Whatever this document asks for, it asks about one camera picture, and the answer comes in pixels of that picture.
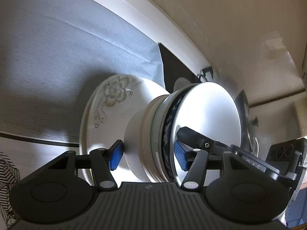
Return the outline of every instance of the stacked bowls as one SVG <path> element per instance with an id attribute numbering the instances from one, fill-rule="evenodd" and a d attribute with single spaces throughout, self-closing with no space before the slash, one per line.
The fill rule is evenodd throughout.
<path id="1" fill-rule="evenodd" d="M 152 100 L 129 121 L 124 136 L 128 166 L 143 182 L 177 182 L 186 176 L 174 156 L 179 128 L 187 126 L 224 144 L 240 146 L 238 111 L 218 84 L 190 84 Z"/>
<path id="2" fill-rule="evenodd" d="M 218 84 L 189 84 L 169 94 L 132 75 L 104 80 L 90 97 L 80 127 L 80 153 L 124 141 L 124 157 L 112 175 L 127 182 L 177 182 L 186 176 L 174 156 L 179 128 L 187 126 L 213 140 L 240 146 L 238 111 Z M 90 170 L 83 170 L 93 184 Z"/>

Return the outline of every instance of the black and white geometric pattern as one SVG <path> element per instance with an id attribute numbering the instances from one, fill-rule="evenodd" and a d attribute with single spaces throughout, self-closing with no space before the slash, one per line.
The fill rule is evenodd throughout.
<path id="1" fill-rule="evenodd" d="M 9 201 L 9 194 L 18 181 L 20 181 L 19 170 L 15 168 L 9 157 L 0 151 L 0 213 L 7 227 L 17 221 Z"/>

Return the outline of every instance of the white plate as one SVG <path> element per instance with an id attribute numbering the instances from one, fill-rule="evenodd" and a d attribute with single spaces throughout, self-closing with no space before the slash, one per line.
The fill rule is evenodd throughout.
<path id="1" fill-rule="evenodd" d="M 86 145 L 82 144 L 82 153 L 88 154 L 97 148 L 108 149 L 117 139 L 123 139 L 130 118 L 151 100 L 164 94 L 168 92 L 163 87 L 141 77 L 117 74 L 104 80 L 90 105 Z M 118 168 L 131 172 L 125 158 Z M 92 181 L 89 171 L 84 176 Z"/>
<path id="2" fill-rule="evenodd" d="M 178 129 L 184 126 L 228 146 L 231 144 L 240 146 L 241 143 L 237 107 L 229 93 L 216 83 L 206 82 L 196 85 L 181 101 L 172 125 L 170 153 L 174 153 Z M 176 182 L 181 184 L 187 172 L 180 168 L 177 159 L 171 154 L 170 163 Z"/>
<path id="3" fill-rule="evenodd" d="M 80 133 L 79 133 L 79 152 L 80 154 L 87 154 L 86 150 L 86 127 L 87 127 L 87 120 L 88 114 L 90 111 L 90 106 L 93 102 L 93 98 L 98 90 L 99 86 L 95 89 L 95 91 L 90 96 L 81 120 L 80 126 Z M 90 170 L 82 169 L 82 174 L 84 179 L 91 185 L 94 185 L 93 177 Z M 130 170 L 122 169 L 118 167 L 116 170 L 111 171 L 111 174 L 116 181 L 117 185 L 120 186 L 121 182 L 141 182 Z"/>

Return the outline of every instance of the blue gripper pad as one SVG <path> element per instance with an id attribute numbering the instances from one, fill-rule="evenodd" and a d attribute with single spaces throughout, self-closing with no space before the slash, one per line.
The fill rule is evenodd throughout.
<path id="1" fill-rule="evenodd" d="M 115 147 L 115 149 L 111 153 L 111 157 L 109 160 L 109 170 L 116 170 L 119 165 L 120 160 L 122 159 L 122 155 L 124 154 L 124 145 L 123 142 L 120 141 L 119 144 Z"/>
<path id="2" fill-rule="evenodd" d="M 182 170 L 188 171 L 189 170 L 189 164 L 187 160 L 187 154 L 183 147 L 181 146 L 183 143 L 179 143 L 178 140 L 174 143 L 174 154 L 177 158 L 177 161 L 179 162 L 179 165 Z"/>

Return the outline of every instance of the striped pattern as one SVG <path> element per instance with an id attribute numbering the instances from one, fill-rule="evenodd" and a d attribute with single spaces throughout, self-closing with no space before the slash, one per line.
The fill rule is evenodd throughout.
<path id="1" fill-rule="evenodd" d="M 19 170 L 9 157 L 0 151 L 0 213 L 8 227 L 17 221 L 10 205 L 9 194 L 19 180 Z"/>
<path id="2" fill-rule="evenodd" d="M 101 192 L 82 214 L 61 223 L 19 220 L 10 230 L 285 230 L 279 221 L 246 225 L 212 211 L 199 193 L 170 183 L 124 182 Z"/>

